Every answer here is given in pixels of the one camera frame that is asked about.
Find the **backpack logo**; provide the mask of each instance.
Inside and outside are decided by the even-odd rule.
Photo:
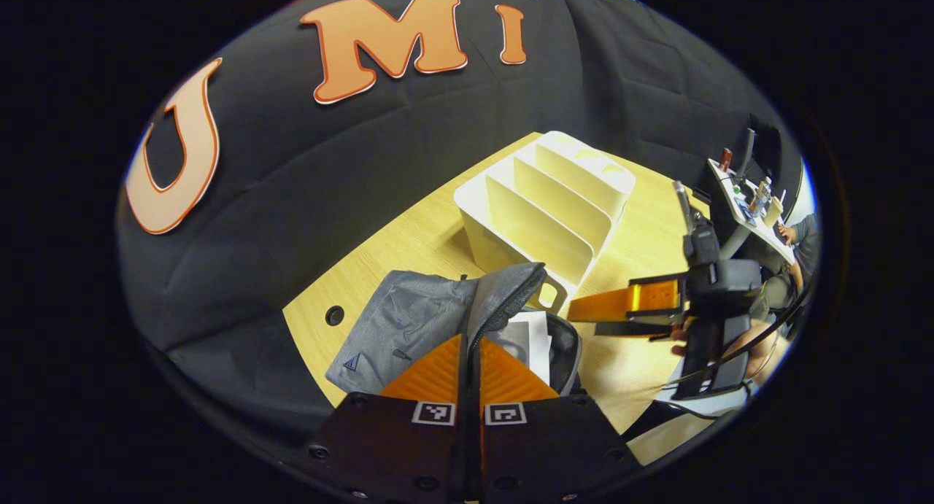
[[[356,357],[350,358],[350,360],[344,362],[344,367],[348,370],[356,371],[357,370],[357,360],[360,359],[360,352],[357,353]]]

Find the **orange letter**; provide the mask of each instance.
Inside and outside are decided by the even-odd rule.
[[[341,0],[308,12],[301,22],[317,26],[324,65],[324,82],[314,89],[314,100],[333,103],[377,82],[377,73],[360,65],[358,45],[395,78],[406,73],[418,39],[417,71],[463,68],[467,55],[460,51],[454,20],[459,4],[460,0],[412,0],[398,21],[371,0]]]
[[[525,50],[522,48],[522,12],[512,6],[496,5],[496,12],[503,18],[503,52],[500,60],[507,65],[521,65],[525,62]]]
[[[166,112],[174,109],[178,139],[181,139],[185,156],[176,179],[166,188],[159,188],[150,175],[146,143],[153,132],[153,124],[130,162],[126,197],[136,221],[150,234],[163,234],[175,228],[200,201],[214,176],[220,141],[211,107],[207,104],[207,78],[220,62],[220,58],[214,59],[200,69],[166,103]]]

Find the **gray shirt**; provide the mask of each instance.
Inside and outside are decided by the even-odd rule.
[[[795,259],[801,267],[801,277],[805,284],[811,281],[811,275],[817,270],[817,258],[820,252],[820,228],[817,224],[817,216],[808,214],[804,219],[791,228],[795,229],[797,245],[795,246]]]

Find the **white desk organizer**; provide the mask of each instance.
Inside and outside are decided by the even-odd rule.
[[[563,132],[548,132],[454,192],[477,267],[546,264],[554,312],[573,297],[616,231],[635,176]]]

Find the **orange letter m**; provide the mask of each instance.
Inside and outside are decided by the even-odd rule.
[[[406,73],[418,39],[418,71],[463,68],[467,55],[460,49],[454,20],[459,4],[460,0],[412,0],[398,21],[371,0],[341,0],[308,12],[301,22],[317,26],[324,65],[324,82],[314,89],[314,99],[333,103],[377,82],[377,73],[360,64],[358,46],[394,78]]]

